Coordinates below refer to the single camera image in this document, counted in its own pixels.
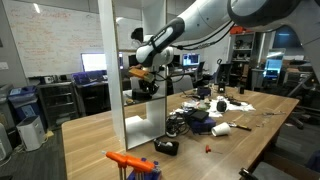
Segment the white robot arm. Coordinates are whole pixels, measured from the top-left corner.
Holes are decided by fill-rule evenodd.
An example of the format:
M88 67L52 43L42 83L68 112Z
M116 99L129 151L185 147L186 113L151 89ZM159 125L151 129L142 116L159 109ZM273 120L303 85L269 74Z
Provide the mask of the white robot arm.
M136 58L144 67L167 64L163 51L171 44L200 39L230 21L255 32L291 27L320 79L319 0L196 0L144 42Z

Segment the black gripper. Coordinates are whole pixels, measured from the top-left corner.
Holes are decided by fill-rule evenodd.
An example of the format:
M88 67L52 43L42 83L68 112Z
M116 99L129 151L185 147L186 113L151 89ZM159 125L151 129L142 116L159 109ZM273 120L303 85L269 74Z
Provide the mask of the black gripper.
M159 86L155 82L149 83L139 78L132 78L131 88L133 100L145 101L152 98Z

